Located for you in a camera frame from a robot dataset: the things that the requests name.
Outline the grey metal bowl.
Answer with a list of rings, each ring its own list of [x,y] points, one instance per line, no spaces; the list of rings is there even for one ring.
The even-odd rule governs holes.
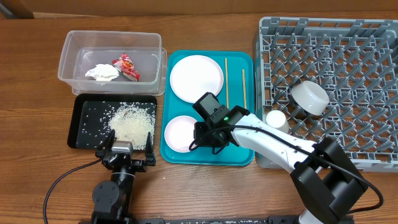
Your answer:
[[[305,111],[320,116],[329,104],[326,91],[318,84],[304,81],[291,91],[292,98]]]

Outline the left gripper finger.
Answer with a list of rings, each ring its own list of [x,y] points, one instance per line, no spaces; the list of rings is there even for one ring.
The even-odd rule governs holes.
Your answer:
[[[95,152],[96,157],[104,157],[105,154],[111,150],[113,143],[115,142],[115,130],[112,130],[108,137],[103,141],[103,143],[97,148]]]
[[[146,165],[147,166],[155,166],[156,165],[156,158],[155,158],[155,154],[154,154],[154,149],[153,149],[153,145],[152,145],[152,137],[151,137],[150,132],[148,132],[148,134],[147,134],[145,157],[146,157]]]

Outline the red snack wrapper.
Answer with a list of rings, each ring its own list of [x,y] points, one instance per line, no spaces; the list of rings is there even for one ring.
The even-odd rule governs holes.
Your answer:
[[[140,74],[136,71],[132,60],[127,54],[122,54],[119,58],[114,59],[111,63],[126,78],[134,82],[139,81]]]

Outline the white tissue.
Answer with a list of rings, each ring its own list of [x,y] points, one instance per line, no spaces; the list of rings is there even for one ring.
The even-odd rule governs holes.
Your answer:
[[[112,81],[119,76],[119,71],[110,64],[97,64],[95,68],[85,73],[86,77],[94,78],[96,81]]]

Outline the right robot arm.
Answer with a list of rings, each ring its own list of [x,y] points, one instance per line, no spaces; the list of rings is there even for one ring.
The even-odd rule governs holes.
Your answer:
[[[331,138],[316,143],[293,137],[240,106],[194,109],[208,125],[210,136],[251,149],[289,173],[306,208],[301,221],[312,215],[322,223],[339,223],[368,189],[360,181],[359,170]]]

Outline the small white dish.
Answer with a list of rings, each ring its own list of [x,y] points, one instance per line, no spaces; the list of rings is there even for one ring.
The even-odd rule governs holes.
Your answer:
[[[177,116],[165,127],[164,139],[168,147],[175,152],[190,152],[196,119],[191,116]]]

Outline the white cup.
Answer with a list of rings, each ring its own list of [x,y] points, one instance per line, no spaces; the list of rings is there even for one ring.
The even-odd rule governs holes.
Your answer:
[[[272,110],[266,114],[266,124],[284,133],[289,132],[289,124],[285,114],[279,110]]]

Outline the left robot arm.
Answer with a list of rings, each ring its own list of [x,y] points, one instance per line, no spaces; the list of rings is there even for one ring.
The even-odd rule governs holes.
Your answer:
[[[91,223],[139,223],[130,212],[130,204],[136,173],[156,165],[151,133],[146,137],[145,158],[133,159],[133,152],[132,142],[118,141],[114,130],[96,150],[95,156],[112,173],[110,180],[100,182],[93,190]]]

